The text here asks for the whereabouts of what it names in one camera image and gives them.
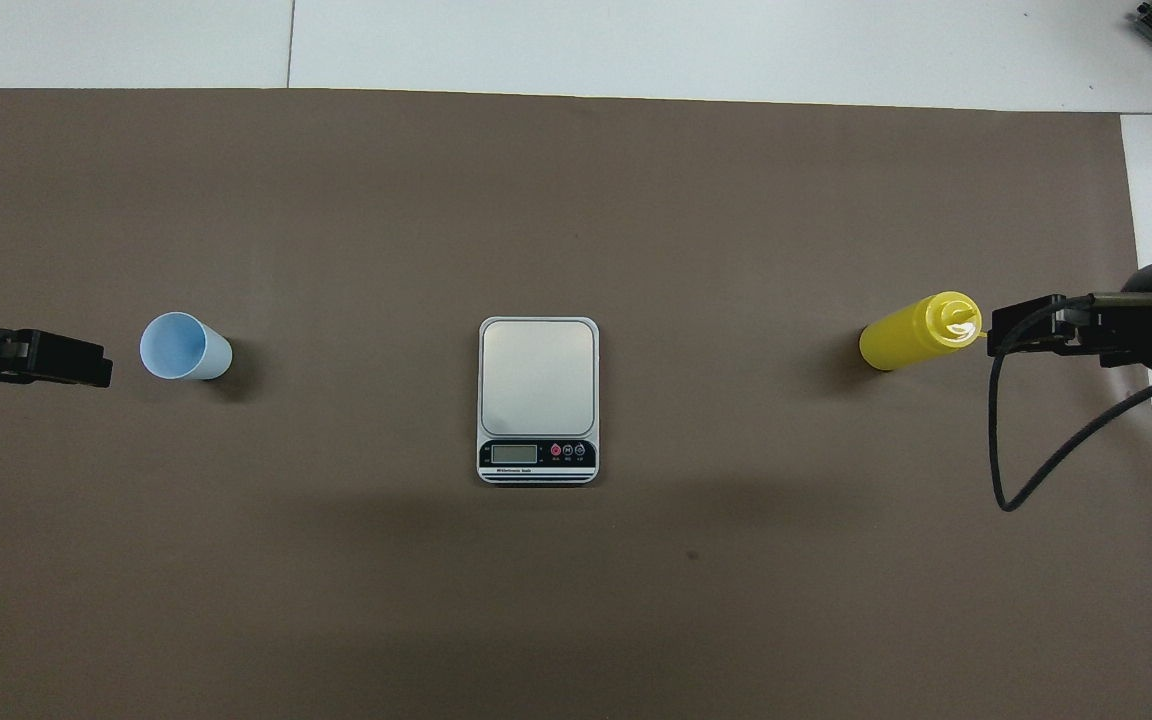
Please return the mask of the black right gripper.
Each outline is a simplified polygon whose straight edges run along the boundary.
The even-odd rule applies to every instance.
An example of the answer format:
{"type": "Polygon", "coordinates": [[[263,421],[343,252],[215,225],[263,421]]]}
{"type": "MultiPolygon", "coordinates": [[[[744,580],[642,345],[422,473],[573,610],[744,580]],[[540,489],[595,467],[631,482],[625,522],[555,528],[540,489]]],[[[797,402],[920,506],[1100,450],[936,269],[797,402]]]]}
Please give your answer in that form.
{"type": "MultiPolygon", "coordinates": [[[[1128,279],[1124,293],[1152,293],[1152,264],[1128,279]]],[[[1064,295],[1039,296],[1023,304],[998,306],[991,313],[988,354],[1058,354],[1073,342],[1079,354],[1094,355],[1102,367],[1142,365],[1152,370],[1152,305],[1106,305],[1084,310],[1058,306],[1064,295]]]]}

